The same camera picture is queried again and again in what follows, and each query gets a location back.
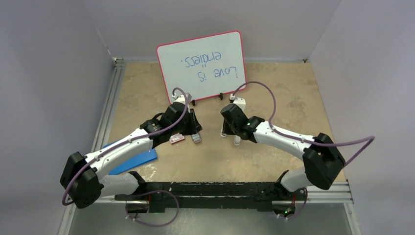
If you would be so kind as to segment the red white staple box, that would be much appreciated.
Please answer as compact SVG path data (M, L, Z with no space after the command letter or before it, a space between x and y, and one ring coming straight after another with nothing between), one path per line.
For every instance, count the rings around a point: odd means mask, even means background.
M170 137L169 142L171 144L176 144L184 140L185 140L185 137L182 134L175 134Z

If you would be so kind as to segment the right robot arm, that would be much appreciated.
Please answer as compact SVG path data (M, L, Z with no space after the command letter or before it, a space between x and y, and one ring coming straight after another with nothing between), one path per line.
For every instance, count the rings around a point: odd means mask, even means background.
M248 118L240 107L231 103L220 111L231 134L283 150L303 162L303 166L283 173L275 185L276 196L287 199L294 191L308 186L328 190L346 162L332 139L319 133L316 137L276 127L263 118Z

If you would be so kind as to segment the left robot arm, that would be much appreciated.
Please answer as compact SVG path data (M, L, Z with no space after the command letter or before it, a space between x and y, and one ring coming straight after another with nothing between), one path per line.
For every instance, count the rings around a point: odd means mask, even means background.
M129 195L133 200L142 199L146 187L139 182L136 172L110 175L110 171L132 157L168 142L174 134L191 136L201 129L194 109L176 101L126 137L86 155L72 153L60 178L65 190L62 205L74 204L82 209L100 197L117 194Z

